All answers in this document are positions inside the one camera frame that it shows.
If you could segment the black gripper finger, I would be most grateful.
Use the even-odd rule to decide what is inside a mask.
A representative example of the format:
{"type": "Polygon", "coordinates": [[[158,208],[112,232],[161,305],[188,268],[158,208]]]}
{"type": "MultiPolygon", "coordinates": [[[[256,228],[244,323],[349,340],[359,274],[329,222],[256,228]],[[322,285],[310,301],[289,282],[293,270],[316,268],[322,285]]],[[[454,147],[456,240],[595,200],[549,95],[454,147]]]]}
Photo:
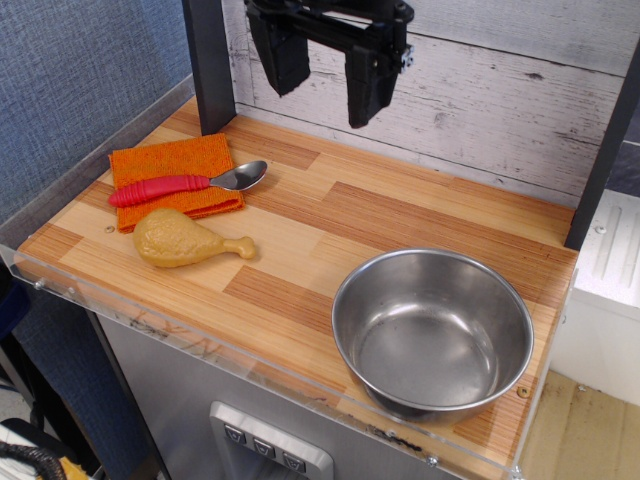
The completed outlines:
{"type": "Polygon", "coordinates": [[[250,16],[249,24],[270,86],[284,96],[310,76],[307,39],[260,16],[250,16]]]}
{"type": "Polygon", "coordinates": [[[397,60],[389,48],[355,46],[345,54],[348,121],[352,128],[366,126],[390,105],[400,72],[397,60]]]}

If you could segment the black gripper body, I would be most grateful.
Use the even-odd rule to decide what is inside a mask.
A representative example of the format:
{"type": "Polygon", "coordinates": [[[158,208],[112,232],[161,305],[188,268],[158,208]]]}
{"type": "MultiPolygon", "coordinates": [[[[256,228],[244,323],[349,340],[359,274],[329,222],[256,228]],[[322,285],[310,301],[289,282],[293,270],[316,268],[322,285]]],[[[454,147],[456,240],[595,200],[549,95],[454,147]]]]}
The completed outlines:
{"type": "Polygon", "coordinates": [[[346,54],[355,46],[392,49],[400,72],[414,63],[405,1],[247,1],[247,16],[260,16],[307,39],[346,54]]]}

